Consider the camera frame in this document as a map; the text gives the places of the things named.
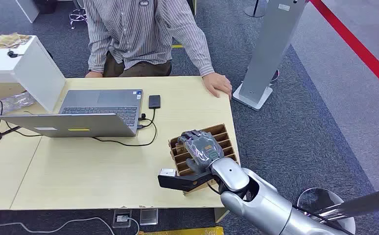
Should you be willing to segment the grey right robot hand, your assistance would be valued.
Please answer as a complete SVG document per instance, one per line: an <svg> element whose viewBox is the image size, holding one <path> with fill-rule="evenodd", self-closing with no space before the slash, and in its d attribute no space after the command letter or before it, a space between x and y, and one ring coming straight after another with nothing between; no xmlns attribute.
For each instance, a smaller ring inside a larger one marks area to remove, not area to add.
<svg viewBox="0 0 379 235"><path fill-rule="evenodd" d="M210 132L191 130L181 134L177 139L189 152L191 159L186 160L187 166L196 174L210 172L211 164L224 158L224 151Z"/></svg>

